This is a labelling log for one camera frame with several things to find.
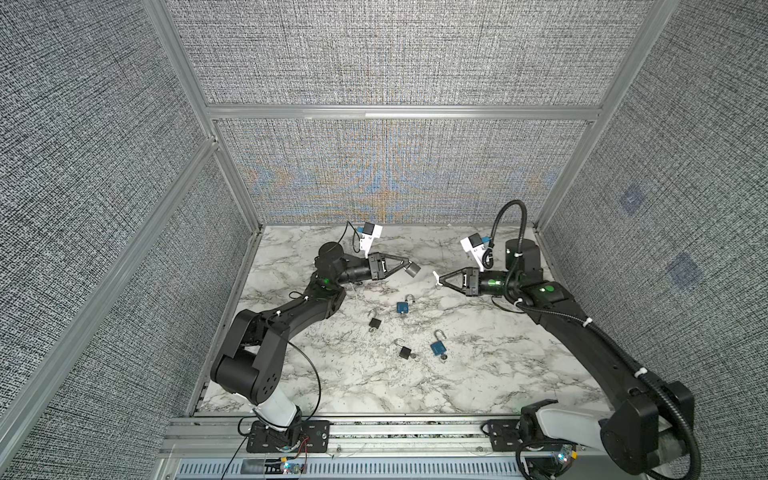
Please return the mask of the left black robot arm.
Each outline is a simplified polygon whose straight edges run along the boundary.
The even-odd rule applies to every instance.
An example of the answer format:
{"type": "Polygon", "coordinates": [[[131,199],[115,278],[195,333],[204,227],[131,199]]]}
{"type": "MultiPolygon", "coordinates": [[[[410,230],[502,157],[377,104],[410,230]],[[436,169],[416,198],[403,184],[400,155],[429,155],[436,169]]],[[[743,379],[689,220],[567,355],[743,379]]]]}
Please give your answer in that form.
{"type": "Polygon", "coordinates": [[[374,252],[348,254],[338,242],[323,244],[315,270],[303,292],[288,303],[261,312],[236,314],[210,369],[210,379],[255,407],[257,418],[278,431],[300,422],[300,408],[279,388],[286,350],[293,337],[326,320],[341,307],[345,286],[384,280],[404,271],[414,277],[420,267],[406,257],[374,252]]]}

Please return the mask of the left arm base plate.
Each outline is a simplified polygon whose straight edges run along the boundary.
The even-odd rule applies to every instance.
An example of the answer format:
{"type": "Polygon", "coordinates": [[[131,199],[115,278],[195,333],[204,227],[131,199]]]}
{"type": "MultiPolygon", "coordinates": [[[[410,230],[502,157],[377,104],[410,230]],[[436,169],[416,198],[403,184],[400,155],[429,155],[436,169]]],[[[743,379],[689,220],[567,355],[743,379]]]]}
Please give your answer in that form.
{"type": "Polygon", "coordinates": [[[309,421],[279,431],[262,422],[252,424],[246,442],[247,453],[293,455],[299,452],[326,453],[331,423],[309,421]]]}

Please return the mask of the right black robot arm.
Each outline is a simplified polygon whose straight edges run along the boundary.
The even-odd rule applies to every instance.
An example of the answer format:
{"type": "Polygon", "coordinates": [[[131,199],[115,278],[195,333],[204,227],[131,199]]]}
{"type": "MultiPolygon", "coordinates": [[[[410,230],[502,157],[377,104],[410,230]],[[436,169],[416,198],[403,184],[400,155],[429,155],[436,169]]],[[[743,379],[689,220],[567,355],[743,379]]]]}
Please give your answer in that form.
{"type": "Polygon", "coordinates": [[[624,472],[652,479],[662,478],[659,467],[687,457],[684,478],[699,478],[702,458],[693,431],[692,392],[648,370],[603,331],[563,285],[546,280],[534,241],[507,241],[505,257],[504,270],[465,267],[437,276],[436,282],[467,297],[507,300],[567,348],[611,406],[603,413],[565,407],[555,400],[523,407],[514,451],[524,478],[542,473],[534,465],[525,466],[524,450],[566,445],[601,451],[624,472]]]}

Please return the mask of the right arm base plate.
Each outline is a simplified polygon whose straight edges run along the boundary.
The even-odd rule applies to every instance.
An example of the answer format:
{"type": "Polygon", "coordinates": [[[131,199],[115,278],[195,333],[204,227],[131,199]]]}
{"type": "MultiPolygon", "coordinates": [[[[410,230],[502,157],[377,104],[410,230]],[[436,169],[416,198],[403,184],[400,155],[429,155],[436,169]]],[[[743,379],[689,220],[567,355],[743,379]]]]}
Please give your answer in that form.
{"type": "Polygon", "coordinates": [[[487,420],[480,430],[489,438],[494,452],[514,452],[523,443],[528,443],[524,451],[555,451],[573,445],[567,440],[545,436],[538,424],[528,417],[487,420]]]}

